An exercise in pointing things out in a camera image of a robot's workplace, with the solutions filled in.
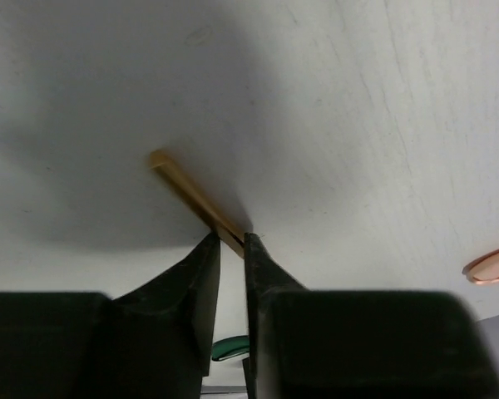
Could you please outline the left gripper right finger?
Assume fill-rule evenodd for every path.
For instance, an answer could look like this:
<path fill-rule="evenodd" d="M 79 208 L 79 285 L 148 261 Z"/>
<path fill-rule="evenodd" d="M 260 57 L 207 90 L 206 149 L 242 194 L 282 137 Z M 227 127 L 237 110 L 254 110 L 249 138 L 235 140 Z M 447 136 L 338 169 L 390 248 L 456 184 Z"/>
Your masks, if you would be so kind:
<path fill-rule="evenodd" d="M 499 398 L 467 307 L 444 292 L 312 290 L 245 235 L 251 398 Z"/>

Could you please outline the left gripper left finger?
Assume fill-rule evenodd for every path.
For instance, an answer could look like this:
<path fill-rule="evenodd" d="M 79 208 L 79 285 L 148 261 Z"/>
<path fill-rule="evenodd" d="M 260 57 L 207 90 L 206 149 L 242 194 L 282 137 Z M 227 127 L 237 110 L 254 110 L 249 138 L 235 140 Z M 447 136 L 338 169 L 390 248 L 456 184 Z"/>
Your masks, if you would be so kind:
<path fill-rule="evenodd" d="M 197 398 L 210 370 L 220 240 L 119 297 L 0 292 L 0 398 Z"/>

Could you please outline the wooden stick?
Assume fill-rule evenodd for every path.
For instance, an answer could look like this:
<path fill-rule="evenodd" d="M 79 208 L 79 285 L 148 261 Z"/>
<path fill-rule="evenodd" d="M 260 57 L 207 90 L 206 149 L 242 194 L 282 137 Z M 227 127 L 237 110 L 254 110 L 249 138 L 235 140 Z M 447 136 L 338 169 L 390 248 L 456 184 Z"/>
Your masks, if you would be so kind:
<path fill-rule="evenodd" d="M 245 257 L 245 232 L 165 150 L 148 156 L 150 170 L 159 175 L 178 198 L 240 258 Z"/>

